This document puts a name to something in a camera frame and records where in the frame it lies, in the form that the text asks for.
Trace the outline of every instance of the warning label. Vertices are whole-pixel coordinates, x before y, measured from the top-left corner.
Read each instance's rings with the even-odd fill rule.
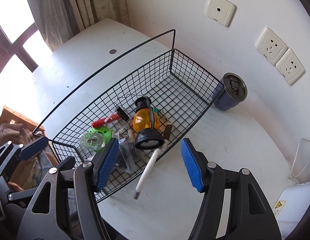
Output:
[[[273,214],[274,214],[274,216],[275,216],[276,218],[278,217],[278,215],[279,215],[280,212],[282,211],[282,208],[284,207],[285,203],[286,203],[285,200],[279,200],[279,201],[275,204],[275,206],[274,206],[274,208],[273,208]]]
[[[276,205],[275,208],[279,208],[279,207],[281,207],[281,206],[282,206],[282,204],[279,202],[279,203],[277,203],[277,205]]]

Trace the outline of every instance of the brown blanket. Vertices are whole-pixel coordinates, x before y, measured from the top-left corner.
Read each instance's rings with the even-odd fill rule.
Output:
[[[36,138],[24,124],[2,123],[0,126],[0,146],[8,141],[12,141],[13,144],[26,145],[34,140]],[[44,153],[51,162],[51,166],[58,164],[49,146],[44,149]],[[21,161],[15,169],[10,182],[18,184],[23,190],[37,187],[40,183],[40,178],[42,178],[38,154],[35,154],[29,160]]]

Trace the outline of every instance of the red marker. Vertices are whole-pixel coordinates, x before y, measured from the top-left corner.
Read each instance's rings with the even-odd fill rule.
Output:
[[[107,123],[113,122],[118,119],[120,119],[120,116],[115,113],[115,114],[112,114],[109,118],[104,117],[100,120],[92,122],[92,127],[96,129],[96,128],[102,127],[103,125],[106,125]]]

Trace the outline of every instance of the wall plate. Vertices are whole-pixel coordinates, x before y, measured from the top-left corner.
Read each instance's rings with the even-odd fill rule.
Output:
[[[224,26],[228,26],[235,10],[236,6],[226,0],[208,0],[205,14]]]
[[[287,45],[269,28],[265,28],[259,40],[255,44],[257,50],[262,53],[273,65],[287,51]]]
[[[305,73],[305,68],[291,49],[277,62],[276,68],[290,85]]]

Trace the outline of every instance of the white stick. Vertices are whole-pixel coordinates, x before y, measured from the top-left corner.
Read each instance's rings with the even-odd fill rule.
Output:
[[[151,172],[151,169],[153,168],[154,163],[157,160],[158,156],[160,156],[163,152],[166,151],[167,144],[168,140],[165,140],[165,143],[153,152],[152,157],[148,161],[148,164],[146,165],[145,170],[143,171],[143,174],[141,175],[141,178],[139,179],[139,182],[136,186],[135,193],[133,196],[134,199],[138,199],[148,174]]]

